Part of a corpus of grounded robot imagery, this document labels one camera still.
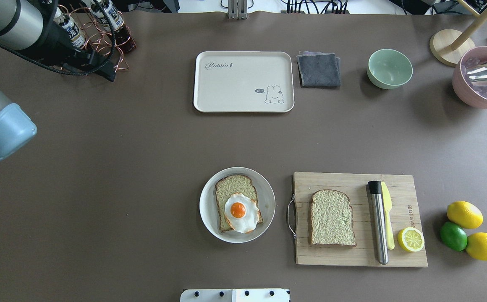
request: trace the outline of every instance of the yellow knife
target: yellow knife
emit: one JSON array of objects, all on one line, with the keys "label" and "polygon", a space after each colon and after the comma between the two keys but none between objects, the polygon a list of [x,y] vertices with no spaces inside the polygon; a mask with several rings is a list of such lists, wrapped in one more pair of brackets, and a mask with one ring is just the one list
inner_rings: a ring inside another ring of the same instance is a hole
[{"label": "yellow knife", "polygon": [[389,216],[389,212],[393,208],[393,202],[391,201],[389,189],[384,182],[382,182],[382,195],[383,209],[385,212],[385,240],[387,242],[387,249],[394,249],[395,239],[393,238],[393,228],[391,227],[391,217]]}]

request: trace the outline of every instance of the folded towel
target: folded towel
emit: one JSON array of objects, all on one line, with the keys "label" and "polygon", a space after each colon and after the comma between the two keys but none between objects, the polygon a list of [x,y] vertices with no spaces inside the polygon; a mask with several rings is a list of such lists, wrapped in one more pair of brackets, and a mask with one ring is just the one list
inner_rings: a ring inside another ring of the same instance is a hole
[{"label": "folded towel", "polygon": [[341,59],[334,53],[303,52],[296,59],[302,87],[321,88],[341,85]]}]

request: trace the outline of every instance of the black cap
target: black cap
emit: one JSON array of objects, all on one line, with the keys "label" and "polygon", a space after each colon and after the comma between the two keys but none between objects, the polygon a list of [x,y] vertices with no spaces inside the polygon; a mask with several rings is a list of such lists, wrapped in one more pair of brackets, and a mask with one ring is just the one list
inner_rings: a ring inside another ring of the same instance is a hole
[{"label": "black cap", "polygon": [[382,182],[379,180],[373,180],[369,182],[370,194],[381,194],[382,193]]}]

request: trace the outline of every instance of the brown tabletop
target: brown tabletop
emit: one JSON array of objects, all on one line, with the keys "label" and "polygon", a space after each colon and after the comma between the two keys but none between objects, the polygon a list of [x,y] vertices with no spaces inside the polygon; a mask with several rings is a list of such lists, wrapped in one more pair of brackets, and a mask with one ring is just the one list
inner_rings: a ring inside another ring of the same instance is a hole
[{"label": "brown tabletop", "polygon": [[[284,287],[292,301],[487,300],[487,262],[443,245],[447,205],[467,200],[487,232],[487,109],[461,102],[432,34],[467,16],[125,15],[138,49],[114,83],[61,76],[0,49],[0,90],[38,126],[0,162],[0,301],[178,301],[183,289]],[[487,24],[473,40],[487,45]],[[405,86],[366,75],[375,50],[410,58]],[[283,51],[288,113],[201,113],[195,59],[206,50]],[[299,85],[296,55],[334,52],[339,89]],[[276,196],[258,239],[223,242],[201,221],[207,180],[228,167],[262,174]],[[414,176],[428,268],[301,266],[286,205],[294,172]]]}]

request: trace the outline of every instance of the light blue cap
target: light blue cap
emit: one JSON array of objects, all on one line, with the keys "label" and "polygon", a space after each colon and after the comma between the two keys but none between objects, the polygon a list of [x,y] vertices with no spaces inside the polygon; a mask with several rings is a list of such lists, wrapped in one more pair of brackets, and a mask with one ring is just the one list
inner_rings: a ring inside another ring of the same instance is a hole
[{"label": "light blue cap", "polygon": [[0,111],[0,161],[23,147],[36,133],[36,125],[16,103],[3,108]]}]

